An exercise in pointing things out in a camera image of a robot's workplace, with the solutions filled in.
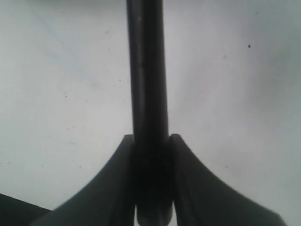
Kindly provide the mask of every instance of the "white surface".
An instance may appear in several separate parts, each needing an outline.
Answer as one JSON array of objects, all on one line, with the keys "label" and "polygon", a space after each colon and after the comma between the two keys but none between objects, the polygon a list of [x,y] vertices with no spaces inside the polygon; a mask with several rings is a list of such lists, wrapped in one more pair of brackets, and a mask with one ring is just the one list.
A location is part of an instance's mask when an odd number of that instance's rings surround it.
[{"label": "white surface", "polygon": [[[289,226],[301,210],[300,10],[165,1],[170,132]],[[123,0],[0,1],[1,193],[53,209],[132,132],[126,23]]]}]

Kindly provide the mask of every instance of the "cylindrical rod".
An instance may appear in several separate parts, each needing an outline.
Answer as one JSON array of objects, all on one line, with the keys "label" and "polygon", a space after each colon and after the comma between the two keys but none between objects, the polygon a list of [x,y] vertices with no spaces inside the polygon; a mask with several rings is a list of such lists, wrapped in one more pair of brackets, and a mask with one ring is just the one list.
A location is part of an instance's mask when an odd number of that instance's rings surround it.
[{"label": "cylindrical rod", "polygon": [[162,0],[127,0],[135,146],[168,140]]}]

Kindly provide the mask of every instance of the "metal pole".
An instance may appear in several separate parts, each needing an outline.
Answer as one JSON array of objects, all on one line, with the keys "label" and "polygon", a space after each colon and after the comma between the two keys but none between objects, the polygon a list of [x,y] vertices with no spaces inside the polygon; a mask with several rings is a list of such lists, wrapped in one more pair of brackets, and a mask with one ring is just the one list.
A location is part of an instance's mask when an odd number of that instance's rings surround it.
[{"label": "metal pole", "polygon": [[135,147],[168,140],[162,0],[127,0]]}]

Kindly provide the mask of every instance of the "white wall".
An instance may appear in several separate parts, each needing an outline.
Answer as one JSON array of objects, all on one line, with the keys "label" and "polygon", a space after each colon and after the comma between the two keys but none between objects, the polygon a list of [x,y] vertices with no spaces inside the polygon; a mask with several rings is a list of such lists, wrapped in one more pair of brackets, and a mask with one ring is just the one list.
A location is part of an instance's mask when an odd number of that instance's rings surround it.
[{"label": "white wall", "polygon": [[[165,1],[171,133],[289,226],[301,210],[300,10]],[[0,1],[1,193],[53,209],[93,178],[132,132],[128,64],[124,0]]]}]

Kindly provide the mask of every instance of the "black rod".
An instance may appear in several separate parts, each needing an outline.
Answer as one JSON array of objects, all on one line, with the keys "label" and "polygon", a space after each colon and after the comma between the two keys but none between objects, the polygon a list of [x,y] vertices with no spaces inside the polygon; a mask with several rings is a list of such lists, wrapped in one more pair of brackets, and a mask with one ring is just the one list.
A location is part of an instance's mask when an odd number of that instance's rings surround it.
[{"label": "black rod", "polygon": [[147,152],[169,136],[162,0],[127,0],[127,16],[135,147]]}]

